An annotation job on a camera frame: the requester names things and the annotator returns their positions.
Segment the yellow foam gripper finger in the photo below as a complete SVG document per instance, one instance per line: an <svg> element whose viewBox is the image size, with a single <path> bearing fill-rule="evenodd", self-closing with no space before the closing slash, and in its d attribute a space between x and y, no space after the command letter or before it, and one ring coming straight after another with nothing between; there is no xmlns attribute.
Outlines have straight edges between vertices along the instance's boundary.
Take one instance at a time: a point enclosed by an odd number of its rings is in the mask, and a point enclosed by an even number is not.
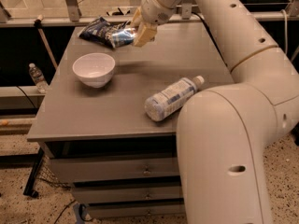
<svg viewBox="0 0 299 224"><path fill-rule="evenodd" d="M148 22L141 22L133 42L135 47L143 47L150 42L157 34L157 25Z"/></svg>
<svg viewBox="0 0 299 224"><path fill-rule="evenodd" d="M141 7L138 7L135 11L135 14L131 20L130 26L131 27L139 27L143 22L143 17L141 13Z"/></svg>

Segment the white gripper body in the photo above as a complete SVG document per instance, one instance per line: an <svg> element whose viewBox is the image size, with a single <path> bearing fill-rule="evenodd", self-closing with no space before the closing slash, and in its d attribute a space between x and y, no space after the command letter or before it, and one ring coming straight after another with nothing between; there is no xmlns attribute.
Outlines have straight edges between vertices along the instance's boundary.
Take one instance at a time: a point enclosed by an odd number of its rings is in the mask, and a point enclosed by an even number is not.
<svg viewBox="0 0 299 224"><path fill-rule="evenodd" d="M176 0L141 0L142 20L151 24L165 24L174 13Z"/></svg>

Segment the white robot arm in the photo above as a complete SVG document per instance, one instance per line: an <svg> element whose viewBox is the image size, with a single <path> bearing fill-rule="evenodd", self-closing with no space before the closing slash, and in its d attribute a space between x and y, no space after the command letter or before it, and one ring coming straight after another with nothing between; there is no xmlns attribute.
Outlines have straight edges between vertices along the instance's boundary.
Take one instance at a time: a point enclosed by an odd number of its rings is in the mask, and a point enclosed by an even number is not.
<svg viewBox="0 0 299 224"><path fill-rule="evenodd" d="M145 45L182 0L141 0L132 24ZM195 0L233 84L180 110L178 166L188 224L273 224L263 150L299 120L299 75L239 0Z"/></svg>

